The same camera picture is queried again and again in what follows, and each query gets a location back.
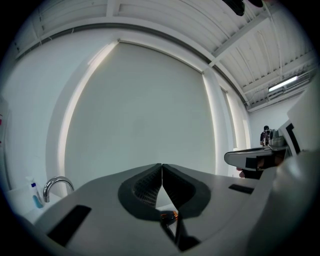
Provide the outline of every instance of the light fixture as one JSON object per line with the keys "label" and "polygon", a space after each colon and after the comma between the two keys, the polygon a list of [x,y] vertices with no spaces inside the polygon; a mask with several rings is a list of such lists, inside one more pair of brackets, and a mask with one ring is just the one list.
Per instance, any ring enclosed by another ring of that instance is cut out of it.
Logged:
{"label": "light fixture", "polygon": [[298,77],[297,77],[297,76],[294,76],[294,77],[291,77],[291,78],[288,79],[288,80],[285,80],[285,81],[283,81],[283,82],[281,82],[281,83],[278,83],[278,84],[276,84],[276,85],[273,85],[273,86],[269,87],[269,92],[272,92],[272,91],[274,91],[274,90],[276,90],[276,89],[279,89],[279,88],[281,88],[281,87],[283,87],[283,86],[285,86],[285,85],[287,85],[287,84],[290,84],[290,83],[292,83],[293,81],[295,81],[295,80],[297,80],[297,79],[298,79]]}

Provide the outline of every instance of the faucet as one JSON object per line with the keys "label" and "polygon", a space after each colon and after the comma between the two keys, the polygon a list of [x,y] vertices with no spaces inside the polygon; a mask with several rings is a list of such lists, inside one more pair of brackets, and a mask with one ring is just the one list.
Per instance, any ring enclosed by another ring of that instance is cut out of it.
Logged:
{"label": "faucet", "polygon": [[43,188],[43,199],[46,203],[48,203],[50,201],[50,198],[49,198],[49,190],[51,189],[51,187],[58,183],[58,182],[64,182],[64,183],[67,183],[71,190],[74,191],[75,188],[74,188],[74,185],[72,185],[71,181],[64,177],[64,176],[57,176],[57,177],[53,177],[51,179],[49,179],[47,181],[47,183],[44,185],[44,188]]}

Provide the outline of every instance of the chrome faucet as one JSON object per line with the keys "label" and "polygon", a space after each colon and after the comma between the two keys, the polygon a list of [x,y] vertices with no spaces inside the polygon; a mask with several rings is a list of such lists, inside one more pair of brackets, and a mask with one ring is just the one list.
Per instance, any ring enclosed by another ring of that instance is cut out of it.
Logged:
{"label": "chrome faucet", "polygon": [[44,189],[43,189],[43,199],[46,203],[48,203],[50,201],[50,198],[49,198],[49,190],[51,189],[51,187],[58,183],[58,182],[64,182],[64,183],[67,183],[71,190],[74,191],[75,188],[74,188],[74,185],[72,185],[71,181],[64,177],[64,176],[57,176],[57,177],[54,177],[54,178],[51,178],[47,181],[47,183],[44,185]]}

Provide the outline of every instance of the ceiling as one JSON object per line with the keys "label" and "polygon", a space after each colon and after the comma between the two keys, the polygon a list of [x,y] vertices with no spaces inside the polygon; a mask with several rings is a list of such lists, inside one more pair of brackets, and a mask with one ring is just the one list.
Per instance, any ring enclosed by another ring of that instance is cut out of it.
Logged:
{"label": "ceiling", "polygon": [[79,26],[141,26],[195,49],[224,74],[247,109],[253,110],[266,104],[271,85],[294,75],[303,76],[299,86],[306,84],[319,61],[308,37],[284,7],[275,1],[263,8],[244,3],[244,15],[237,16],[222,0],[46,1],[16,35],[17,57]]}

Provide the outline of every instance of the ceiling light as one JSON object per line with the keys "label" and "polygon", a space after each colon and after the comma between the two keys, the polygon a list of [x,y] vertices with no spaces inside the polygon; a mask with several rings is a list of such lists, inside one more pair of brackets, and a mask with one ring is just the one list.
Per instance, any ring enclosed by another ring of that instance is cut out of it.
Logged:
{"label": "ceiling light", "polygon": [[276,85],[273,85],[273,86],[271,86],[271,87],[269,87],[269,92],[272,92],[272,91],[274,91],[274,90],[276,90],[276,89],[279,89],[279,88],[281,88],[281,87],[283,87],[283,86],[285,86],[285,85],[287,85],[287,84],[290,84],[290,83],[292,83],[293,81],[295,81],[295,80],[297,80],[297,76],[294,76],[294,77],[292,77],[292,78],[290,78],[290,79],[288,79],[288,80],[285,80],[285,81],[283,81],[283,82],[281,82],[281,83],[278,83],[278,84],[276,84]]}

